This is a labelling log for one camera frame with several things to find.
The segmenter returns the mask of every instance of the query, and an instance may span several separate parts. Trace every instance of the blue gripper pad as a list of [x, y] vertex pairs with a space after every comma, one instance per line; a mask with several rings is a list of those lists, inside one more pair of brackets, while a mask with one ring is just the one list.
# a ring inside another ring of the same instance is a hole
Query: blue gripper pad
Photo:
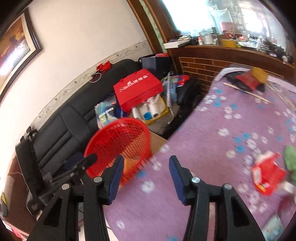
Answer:
[[169, 169], [179, 200], [185, 206], [191, 205], [191, 200], [195, 197], [190, 187], [190, 180], [193, 178], [191, 172], [180, 165], [176, 156], [170, 157]]
[[118, 155], [114, 161], [113, 166], [115, 166], [115, 171], [113, 173], [113, 178], [109, 185], [109, 201], [112, 202], [116, 198], [116, 194], [119, 188], [121, 176], [124, 168], [124, 159], [121, 155]]

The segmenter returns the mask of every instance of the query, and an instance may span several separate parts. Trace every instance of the green patterned wallpaper strip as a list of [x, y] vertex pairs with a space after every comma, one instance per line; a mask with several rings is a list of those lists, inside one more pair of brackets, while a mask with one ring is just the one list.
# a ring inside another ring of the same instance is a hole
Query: green patterned wallpaper strip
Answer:
[[153, 26], [154, 32], [155, 32], [155, 34], [156, 34], [156, 36], [158, 38], [158, 41], [159, 41], [159, 43], [161, 45], [161, 48], [163, 49], [163, 52], [166, 53], [167, 50], [165, 49], [165, 47], [163, 45], [163, 39], [162, 39], [162, 37], [161, 37], [161, 35], [159, 33], [158, 27], [156, 26], [156, 23], [155, 23], [153, 17], [151, 16], [146, 4], [144, 3], [144, 0], [139, 0], [139, 1], [141, 3], [142, 7], [144, 8], [144, 11], [146, 12], [146, 14], [147, 14], [152, 26]]

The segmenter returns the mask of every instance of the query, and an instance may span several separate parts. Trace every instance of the picture frame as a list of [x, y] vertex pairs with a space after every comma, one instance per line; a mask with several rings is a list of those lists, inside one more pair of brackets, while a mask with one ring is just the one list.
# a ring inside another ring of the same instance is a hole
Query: picture frame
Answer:
[[42, 50], [26, 8], [0, 38], [0, 103], [18, 74]]

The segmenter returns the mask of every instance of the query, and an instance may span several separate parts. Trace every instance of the white wall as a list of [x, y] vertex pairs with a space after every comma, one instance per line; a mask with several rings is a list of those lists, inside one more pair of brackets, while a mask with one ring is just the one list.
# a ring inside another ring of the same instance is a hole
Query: white wall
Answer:
[[146, 39], [126, 0], [34, 0], [29, 11], [43, 50], [0, 104], [0, 177], [27, 127], [63, 87], [100, 60]]

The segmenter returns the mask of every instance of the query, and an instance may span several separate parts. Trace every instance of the floral border trim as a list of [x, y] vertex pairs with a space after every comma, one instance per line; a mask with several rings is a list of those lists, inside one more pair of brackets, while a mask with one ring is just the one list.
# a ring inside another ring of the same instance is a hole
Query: floral border trim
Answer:
[[100, 62], [93, 65], [91, 68], [83, 72], [77, 78], [73, 79], [68, 85], [66, 85], [37, 115], [33, 120], [31, 127], [32, 129], [39, 130], [41, 126], [50, 118], [50, 116], [69, 99], [78, 89], [85, 85], [91, 80], [91, 74], [96, 71], [96, 67], [110, 61], [112, 64], [119, 62], [120, 60], [131, 58], [137, 61], [141, 56], [151, 54], [151, 49], [147, 40], [138, 44], [132, 45], [126, 49], [116, 52], [109, 57], [101, 60]]

